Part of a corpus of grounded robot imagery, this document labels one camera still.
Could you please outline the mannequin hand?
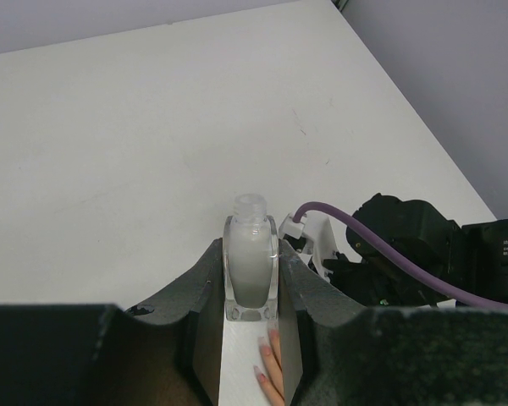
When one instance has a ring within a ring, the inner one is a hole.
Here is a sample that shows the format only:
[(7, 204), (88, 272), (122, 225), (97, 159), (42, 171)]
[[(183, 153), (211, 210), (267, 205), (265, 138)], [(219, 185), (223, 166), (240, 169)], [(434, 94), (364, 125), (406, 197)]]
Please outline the mannequin hand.
[(258, 338), (258, 349), (265, 372), (254, 366), (254, 373), (259, 387), (273, 406), (284, 406), (284, 378), (280, 335), (276, 326), (268, 327), (268, 338)]

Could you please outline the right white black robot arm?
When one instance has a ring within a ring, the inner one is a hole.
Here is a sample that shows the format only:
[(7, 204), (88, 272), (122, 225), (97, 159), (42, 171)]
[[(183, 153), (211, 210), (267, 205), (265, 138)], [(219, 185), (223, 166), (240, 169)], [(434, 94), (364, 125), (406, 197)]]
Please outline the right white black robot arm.
[[(471, 294), (508, 304), (508, 219), (459, 226), (424, 200), (377, 194), (353, 217), (433, 276)], [(362, 258), (323, 259), (329, 281), (362, 305), (436, 305), (446, 297), (425, 286), (347, 230)]]

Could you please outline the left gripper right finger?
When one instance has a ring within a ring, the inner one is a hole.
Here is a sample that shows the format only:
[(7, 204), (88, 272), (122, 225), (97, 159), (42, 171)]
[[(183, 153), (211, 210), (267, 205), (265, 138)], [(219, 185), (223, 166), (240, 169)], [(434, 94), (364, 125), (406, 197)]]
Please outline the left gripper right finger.
[(279, 248), (288, 405), (508, 405), (508, 310), (364, 307)]

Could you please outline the clear nail polish bottle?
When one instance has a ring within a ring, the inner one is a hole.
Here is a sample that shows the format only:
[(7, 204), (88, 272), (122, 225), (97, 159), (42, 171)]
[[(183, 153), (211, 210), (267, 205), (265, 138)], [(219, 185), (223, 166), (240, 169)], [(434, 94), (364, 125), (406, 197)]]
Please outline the clear nail polish bottle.
[(277, 318), (279, 237), (263, 196), (235, 198), (224, 224), (223, 269), (228, 321)]

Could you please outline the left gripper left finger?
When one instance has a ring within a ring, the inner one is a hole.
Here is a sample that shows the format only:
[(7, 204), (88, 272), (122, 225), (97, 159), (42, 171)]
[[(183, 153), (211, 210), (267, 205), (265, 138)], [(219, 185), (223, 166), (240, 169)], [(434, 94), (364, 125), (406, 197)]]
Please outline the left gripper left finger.
[(223, 248), (153, 296), (114, 304), (0, 304), (0, 405), (215, 405)]

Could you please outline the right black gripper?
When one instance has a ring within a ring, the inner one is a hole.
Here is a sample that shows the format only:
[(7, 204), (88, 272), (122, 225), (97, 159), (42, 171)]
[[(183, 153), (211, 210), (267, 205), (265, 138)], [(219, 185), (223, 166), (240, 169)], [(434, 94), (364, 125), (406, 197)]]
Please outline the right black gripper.
[(339, 252), (334, 258), (324, 259), (330, 283), (346, 296), (365, 306), (403, 305), (392, 282), (376, 266), (362, 260), (351, 262)]

